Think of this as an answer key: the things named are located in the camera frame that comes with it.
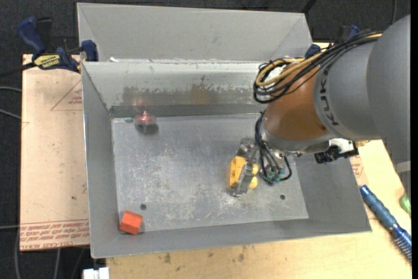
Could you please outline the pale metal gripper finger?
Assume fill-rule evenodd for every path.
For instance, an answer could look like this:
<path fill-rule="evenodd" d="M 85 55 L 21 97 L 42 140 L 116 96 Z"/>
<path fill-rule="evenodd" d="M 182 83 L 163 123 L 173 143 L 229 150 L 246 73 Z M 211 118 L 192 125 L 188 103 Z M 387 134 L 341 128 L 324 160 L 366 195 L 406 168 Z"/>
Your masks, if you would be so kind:
<path fill-rule="evenodd" d="M 243 194 L 245 194 L 245 190 L 242 187 L 242 180 L 245 176 L 245 173 L 242 172 L 242 170 L 233 170 L 230 173 L 230 194 L 233 197 L 239 197 Z"/>
<path fill-rule="evenodd" d="M 247 193 L 249 189 L 257 187 L 257 166 L 244 165 L 241 178 L 241 193 Z"/>

